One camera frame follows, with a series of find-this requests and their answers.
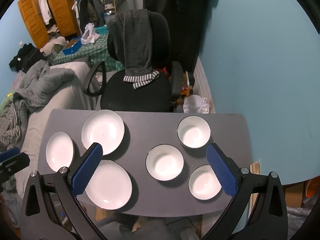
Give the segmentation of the white bowl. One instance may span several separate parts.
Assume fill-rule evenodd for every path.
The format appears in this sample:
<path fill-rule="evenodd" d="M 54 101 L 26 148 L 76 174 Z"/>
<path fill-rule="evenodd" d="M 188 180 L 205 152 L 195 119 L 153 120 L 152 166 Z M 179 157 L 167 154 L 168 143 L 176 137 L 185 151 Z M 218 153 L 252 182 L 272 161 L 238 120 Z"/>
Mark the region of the white bowl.
<path fill-rule="evenodd" d="M 214 198 L 222 189 L 210 165 L 195 169 L 189 177 L 188 187 L 191 195 L 199 200 Z"/>
<path fill-rule="evenodd" d="M 180 121 L 177 127 L 180 142 L 189 148 L 201 148 L 211 137 L 211 129 L 202 117 L 187 116 Z"/>
<path fill-rule="evenodd" d="M 149 175 L 154 179 L 170 181 L 182 172 L 184 157 L 176 147 L 161 144 L 149 150 L 145 165 Z"/>

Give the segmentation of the white plate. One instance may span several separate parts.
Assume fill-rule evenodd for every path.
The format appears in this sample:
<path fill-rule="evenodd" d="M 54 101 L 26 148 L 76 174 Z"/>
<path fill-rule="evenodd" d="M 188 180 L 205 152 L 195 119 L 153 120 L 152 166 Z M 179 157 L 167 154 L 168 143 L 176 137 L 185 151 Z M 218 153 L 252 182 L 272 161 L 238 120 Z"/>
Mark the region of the white plate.
<path fill-rule="evenodd" d="M 102 160 L 85 189 L 89 199 L 106 210 L 117 210 L 131 198 L 132 181 L 119 164 Z"/>
<path fill-rule="evenodd" d="M 63 131 L 54 133 L 46 146 L 46 161 L 57 172 L 62 167 L 69 167 L 74 159 L 74 144 L 71 137 Z"/>
<path fill-rule="evenodd" d="M 88 149 L 94 142 L 103 148 L 103 155 L 114 152 L 121 144 L 125 126 L 119 114 L 111 110 L 100 110 L 91 114 L 81 130 L 81 141 Z"/>

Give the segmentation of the striped black white garment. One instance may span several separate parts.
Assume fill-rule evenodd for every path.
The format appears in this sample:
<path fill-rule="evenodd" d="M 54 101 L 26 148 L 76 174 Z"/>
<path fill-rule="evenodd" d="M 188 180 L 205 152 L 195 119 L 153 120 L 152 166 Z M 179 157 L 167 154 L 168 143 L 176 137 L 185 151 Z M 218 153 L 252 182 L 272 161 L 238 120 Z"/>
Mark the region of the striped black white garment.
<path fill-rule="evenodd" d="M 18 145 L 21 137 L 21 128 L 13 102 L 7 101 L 1 114 L 1 152 Z"/>

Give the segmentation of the grey padded jacket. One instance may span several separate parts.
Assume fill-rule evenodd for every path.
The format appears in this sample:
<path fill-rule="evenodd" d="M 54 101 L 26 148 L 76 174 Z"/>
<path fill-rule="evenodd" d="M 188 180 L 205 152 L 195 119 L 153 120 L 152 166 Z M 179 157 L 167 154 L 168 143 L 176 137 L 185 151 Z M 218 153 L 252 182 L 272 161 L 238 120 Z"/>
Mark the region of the grey padded jacket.
<path fill-rule="evenodd" d="M 17 111 L 35 112 L 45 106 L 65 82 L 73 80 L 75 72 L 68 68 L 50 68 L 47 61 L 37 61 L 25 74 L 14 94 Z"/>

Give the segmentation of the white plastic bag on floor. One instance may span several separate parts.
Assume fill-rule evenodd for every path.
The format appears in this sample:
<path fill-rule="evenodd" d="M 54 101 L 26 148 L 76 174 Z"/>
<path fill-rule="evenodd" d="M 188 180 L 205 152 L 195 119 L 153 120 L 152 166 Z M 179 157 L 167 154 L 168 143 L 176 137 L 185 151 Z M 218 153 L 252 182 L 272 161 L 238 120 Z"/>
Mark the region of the white plastic bag on floor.
<path fill-rule="evenodd" d="M 199 95 L 190 95 L 184 99 L 183 112 L 209 114 L 210 105 L 206 98 Z"/>

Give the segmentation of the grey bed mattress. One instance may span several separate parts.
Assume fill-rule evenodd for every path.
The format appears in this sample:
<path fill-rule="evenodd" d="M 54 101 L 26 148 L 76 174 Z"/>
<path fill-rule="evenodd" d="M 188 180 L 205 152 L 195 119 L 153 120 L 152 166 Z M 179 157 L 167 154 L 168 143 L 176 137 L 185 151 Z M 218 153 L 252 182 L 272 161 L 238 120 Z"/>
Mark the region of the grey bed mattress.
<path fill-rule="evenodd" d="M 62 84 L 44 107 L 37 109 L 29 116 L 21 151 L 29 155 L 30 164 L 15 174 L 16 191 L 21 198 L 23 198 L 29 174 L 37 169 L 41 141 L 51 111 L 53 109 L 94 110 L 97 105 L 97 98 L 87 96 L 81 88 L 90 70 L 87 63 L 76 61 L 55 65 L 51 68 L 71 69 L 75 72 L 75 77 Z"/>

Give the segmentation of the black office chair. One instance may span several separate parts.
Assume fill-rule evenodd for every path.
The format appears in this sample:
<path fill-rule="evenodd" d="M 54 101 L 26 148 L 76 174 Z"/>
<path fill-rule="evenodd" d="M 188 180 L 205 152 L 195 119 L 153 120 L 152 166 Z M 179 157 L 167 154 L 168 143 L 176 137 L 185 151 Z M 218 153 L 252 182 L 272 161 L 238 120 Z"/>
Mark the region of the black office chair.
<path fill-rule="evenodd" d="M 132 112 L 172 112 L 183 85 L 181 64 L 173 60 L 170 31 L 167 20 L 157 12 L 150 12 L 152 28 L 153 69 L 159 71 L 159 77 L 139 89 L 123 81 L 125 69 L 106 76 L 103 61 L 96 63 L 82 83 L 86 95 L 99 96 L 101 109 Z M 107 38 L 107 49 L 111 57 L 118 61 L 113 38 Z"/>

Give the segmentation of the black clothes pile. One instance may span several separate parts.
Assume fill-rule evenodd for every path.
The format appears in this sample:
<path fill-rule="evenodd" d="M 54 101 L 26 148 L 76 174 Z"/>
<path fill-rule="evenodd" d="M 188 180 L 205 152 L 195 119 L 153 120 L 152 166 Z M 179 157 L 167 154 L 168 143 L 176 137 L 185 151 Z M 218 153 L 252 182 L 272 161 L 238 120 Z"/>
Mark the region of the black clothes pile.
<path fill-rule="evenodd" d="M 10 61 L 12 71 L 26 73 L 36 62 L 46 60 L 45 56 L 31 43 L 24 44 L 17 55 Z"/>

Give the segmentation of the blue cardboard box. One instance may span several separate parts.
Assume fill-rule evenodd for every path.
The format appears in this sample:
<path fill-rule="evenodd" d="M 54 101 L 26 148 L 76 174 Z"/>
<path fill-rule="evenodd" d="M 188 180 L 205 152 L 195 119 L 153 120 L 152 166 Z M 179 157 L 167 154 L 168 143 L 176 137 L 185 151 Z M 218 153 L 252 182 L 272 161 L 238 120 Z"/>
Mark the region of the blue cardboard box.
<path fill-rule="evenodd" d="M 65 47 L 62 49 L 62 52 L 64 53 L 64 55 L 72 55 L 74 53 L 76 53 L 82 46 L 81 43 L 81 38 L 77 37 L 77 38 L 73 38 L 72 40 L 70 40 L 70 42 L 65 45 Z"/>

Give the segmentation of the green checked tablecloth table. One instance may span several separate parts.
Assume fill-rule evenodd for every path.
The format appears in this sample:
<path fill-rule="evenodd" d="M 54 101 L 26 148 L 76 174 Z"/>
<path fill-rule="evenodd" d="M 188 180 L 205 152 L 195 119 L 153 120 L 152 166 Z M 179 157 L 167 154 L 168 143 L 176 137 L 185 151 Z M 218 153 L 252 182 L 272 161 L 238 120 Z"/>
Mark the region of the green checked tablecloth table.
<path fill-rule="evenodd" d="M 82 45 L 78 51 L 71 55 L 65 55 L 62 51 L 60 51 L 53 60 L 52 65 L 64 64 L 67 62 L 72 62 L 75 59 L 87 57 L 90 66 L 104 61 L 107 72 L 123 70 L 124 67 L 122 64 L 114 60 L 108 53 L 107 38 L 108 34 L 101 34 L 94 43 Z"/>

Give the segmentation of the white plastic bag on table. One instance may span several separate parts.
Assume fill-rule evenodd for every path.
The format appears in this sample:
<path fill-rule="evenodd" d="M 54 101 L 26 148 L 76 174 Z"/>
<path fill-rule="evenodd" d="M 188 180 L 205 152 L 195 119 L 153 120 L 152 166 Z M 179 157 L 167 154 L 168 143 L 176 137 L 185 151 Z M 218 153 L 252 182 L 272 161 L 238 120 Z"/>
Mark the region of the white plastic bag on table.
<path fill-rule="evenodd" d="M 88 45 L 95 42 L 94 24 L 88 23 L 85 27 L 85 31 L 81 37 L 81 44 Z"/>

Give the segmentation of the wooden louvred wardrobe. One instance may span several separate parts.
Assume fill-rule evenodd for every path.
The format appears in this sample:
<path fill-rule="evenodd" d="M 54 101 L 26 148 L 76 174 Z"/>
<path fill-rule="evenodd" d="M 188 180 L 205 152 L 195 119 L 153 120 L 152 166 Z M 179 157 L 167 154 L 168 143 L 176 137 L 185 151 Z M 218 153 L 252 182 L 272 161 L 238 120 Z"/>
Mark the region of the wooden louvred wardrobe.
<path fill-rule="evenodd" d="M 63 37 L 80 34 L 73 0 L 20 0 L 18 7 L 25 26 L 35 44 L 41 49 L 49 42 L 49 27 L 55 24 Z"/>

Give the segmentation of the dark grey hooded sweater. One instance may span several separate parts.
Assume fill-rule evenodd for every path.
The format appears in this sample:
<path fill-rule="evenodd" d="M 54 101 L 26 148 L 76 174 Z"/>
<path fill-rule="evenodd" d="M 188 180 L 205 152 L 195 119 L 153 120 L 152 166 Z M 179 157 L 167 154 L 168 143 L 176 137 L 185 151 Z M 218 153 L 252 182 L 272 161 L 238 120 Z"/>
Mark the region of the dark grey hooded sweater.
<path fill-rule="evenodd" d="M 116 56 L 125 69 L 124 82 L 139 89 L 159 77 L 153 69 L 152 28 L 150 12 L 146 9 L 117 13 L 108 21 L 109 36 L 113 38 Z"/>

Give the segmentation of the clothes rack with jackets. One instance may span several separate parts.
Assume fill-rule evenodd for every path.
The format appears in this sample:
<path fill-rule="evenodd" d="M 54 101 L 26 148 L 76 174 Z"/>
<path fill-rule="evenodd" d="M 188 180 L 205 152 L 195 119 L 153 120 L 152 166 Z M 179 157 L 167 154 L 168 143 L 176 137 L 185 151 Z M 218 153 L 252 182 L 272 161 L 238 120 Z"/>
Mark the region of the clothes rack with jackets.
<path fill-rule="evenodd" d="M 76 0 L 72 9 L 82 34 L 89 23 L 92 23 L 95 28 L 105 25 L 104 6 L 100 0 Z"/>

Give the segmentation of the black hanging coats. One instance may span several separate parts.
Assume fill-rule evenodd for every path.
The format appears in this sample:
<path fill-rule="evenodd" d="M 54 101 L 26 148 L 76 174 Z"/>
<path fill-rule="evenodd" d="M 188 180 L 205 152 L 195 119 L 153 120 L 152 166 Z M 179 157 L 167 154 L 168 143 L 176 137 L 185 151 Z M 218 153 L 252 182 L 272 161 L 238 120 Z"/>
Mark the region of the black hanging coats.
<path fill-rule="evenodd" d="M 203 45 L 212 0 L 143 0 L 143 7 L 167 20 L 172 57 L 192 73 Z"/>

